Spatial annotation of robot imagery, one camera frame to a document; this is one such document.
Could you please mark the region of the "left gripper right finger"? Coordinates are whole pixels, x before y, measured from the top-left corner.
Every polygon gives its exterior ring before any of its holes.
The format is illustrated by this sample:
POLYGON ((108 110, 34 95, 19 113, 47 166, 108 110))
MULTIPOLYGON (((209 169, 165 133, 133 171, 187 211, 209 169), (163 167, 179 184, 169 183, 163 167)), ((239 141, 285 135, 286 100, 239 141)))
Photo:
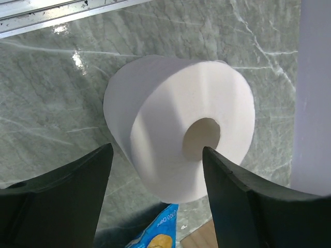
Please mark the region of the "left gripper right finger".
POLYGON ((330 197, 292 190, 203 149, 219 247, 330 247, 330 197))

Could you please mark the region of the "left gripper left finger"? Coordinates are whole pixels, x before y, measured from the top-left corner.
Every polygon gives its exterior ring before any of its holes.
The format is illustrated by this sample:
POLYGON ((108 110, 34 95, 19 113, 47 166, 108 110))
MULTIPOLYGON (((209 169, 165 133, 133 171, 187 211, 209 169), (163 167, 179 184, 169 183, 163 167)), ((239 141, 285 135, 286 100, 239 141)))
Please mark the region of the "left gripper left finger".
POLYGON ((1 189, 1 247, 92 247, 112 160, 105 144, 1 189))

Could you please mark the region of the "white paper roll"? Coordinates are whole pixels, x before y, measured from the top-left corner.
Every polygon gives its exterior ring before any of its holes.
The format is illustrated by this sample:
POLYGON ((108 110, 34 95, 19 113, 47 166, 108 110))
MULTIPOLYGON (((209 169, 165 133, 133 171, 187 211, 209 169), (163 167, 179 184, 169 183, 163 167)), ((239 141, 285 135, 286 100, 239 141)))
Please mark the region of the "white paper roll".
POLYGON ((110 78, 103 113, 144 186, 171 204, 207 194, 204 147, 241 164, 255 126, 248 82, 218 60, 150 55, 129 62, 110 78))

